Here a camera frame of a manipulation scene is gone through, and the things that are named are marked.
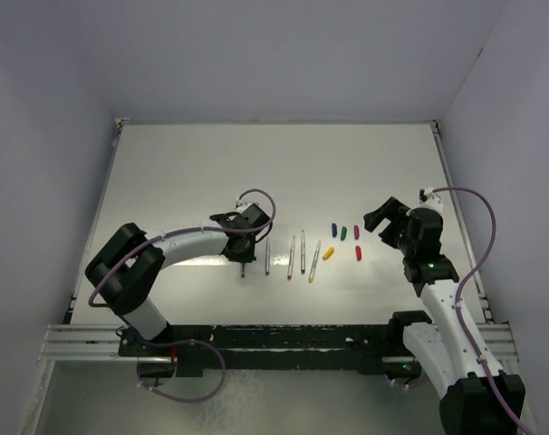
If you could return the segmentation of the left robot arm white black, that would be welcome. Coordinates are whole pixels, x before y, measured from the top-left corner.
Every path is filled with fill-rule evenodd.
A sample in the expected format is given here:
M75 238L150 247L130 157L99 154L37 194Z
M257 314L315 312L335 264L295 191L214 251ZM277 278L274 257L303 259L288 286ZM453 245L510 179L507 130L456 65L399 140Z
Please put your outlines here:
M136 224L120 227L85 269L105 306L140 335L140 346L161 355L171 343L169 323L149 298L163 269L202 256L255 261L257 234L272 226L256 203L215 214L196 227L148 233Z

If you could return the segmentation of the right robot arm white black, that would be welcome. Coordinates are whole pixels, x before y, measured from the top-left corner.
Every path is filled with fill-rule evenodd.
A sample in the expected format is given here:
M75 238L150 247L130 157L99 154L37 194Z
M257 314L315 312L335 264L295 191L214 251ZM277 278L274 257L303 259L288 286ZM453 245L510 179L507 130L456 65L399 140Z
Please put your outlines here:
M443 203L423 190L410 208L389 198L364 217L372 232L388 225L380 240L401 252L404 275L429 310L432 321L399 324L388 331L397 354L412 353L439 396L439 416L447 434L516 434L521 430L525 386L493 355L462 295L463 283L441 252Z

